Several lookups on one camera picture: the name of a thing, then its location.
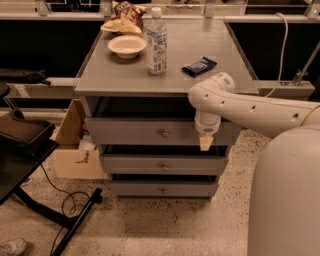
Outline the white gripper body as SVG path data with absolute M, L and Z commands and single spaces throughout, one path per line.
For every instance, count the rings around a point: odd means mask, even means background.
M 194 122 L 196 130 L 200 134 L 213 136 L 219 130 L 221 117 L 215 114 L 197 110 Z

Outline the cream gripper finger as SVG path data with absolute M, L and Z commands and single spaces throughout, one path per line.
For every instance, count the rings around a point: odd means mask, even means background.
M 200 134 L 199 144 L 201 151 L 208 151 L 213 143 L 214 137 L 212 135 Z

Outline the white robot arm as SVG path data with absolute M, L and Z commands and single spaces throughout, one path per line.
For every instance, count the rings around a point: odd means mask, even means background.
M 320 256 L 320 105 L 237 94 L 225 72 L 192 86 L 188 100 L 202 150 L 220 117 L 271 139 L 253 173 L 247 256 Z

